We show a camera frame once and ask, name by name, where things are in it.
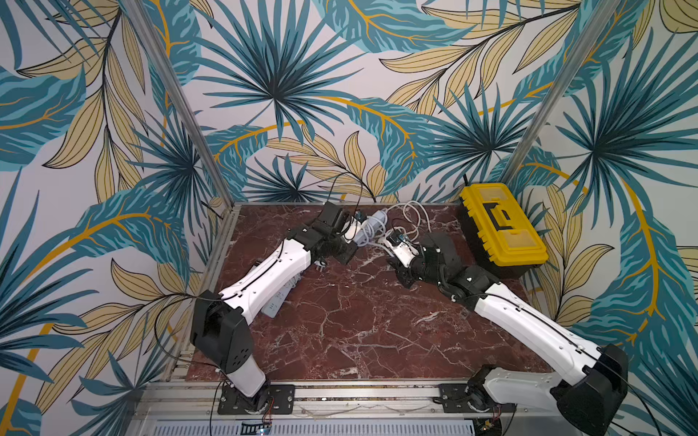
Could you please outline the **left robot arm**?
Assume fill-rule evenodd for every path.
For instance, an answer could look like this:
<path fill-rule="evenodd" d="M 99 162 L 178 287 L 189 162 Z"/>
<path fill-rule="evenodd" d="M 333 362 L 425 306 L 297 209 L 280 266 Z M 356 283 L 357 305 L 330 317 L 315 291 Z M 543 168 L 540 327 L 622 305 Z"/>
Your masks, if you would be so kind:
<path fill-rule="evenodd" d="M 328 257 L 342 265 L 358 249 L 363 222 L 327 202 L 313 220 L 289 230 L 272 254 L 220 292 L 196 299 L 190 342 L 229 379 L 237 392 L 258 403 L 268 393 L 265 373 L 254 360 L 250 325 L 281 290 L 313 263 Z"/>

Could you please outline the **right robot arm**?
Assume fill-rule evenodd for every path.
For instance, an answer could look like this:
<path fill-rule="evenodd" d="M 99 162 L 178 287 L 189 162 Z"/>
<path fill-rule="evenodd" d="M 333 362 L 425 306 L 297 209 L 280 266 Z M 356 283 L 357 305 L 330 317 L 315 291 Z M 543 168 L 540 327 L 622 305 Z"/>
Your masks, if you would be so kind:
<path fill-rule="evenodd" d="M 601 347 L 561 327 L 516 296 L 493 274 L 465 265 L 447 234 L 426 234 L 418 245 L 397 232 L 380 241 L 406 288 L 430 283 L 467 310 L 496 324 L 551 368 L 512 372 L 485 365 L 454 403 L 474 412 L 504 405 L 559 412 L 586 435 L 604 435 L 627 396 L 628 358 L 615 345 Z"/>

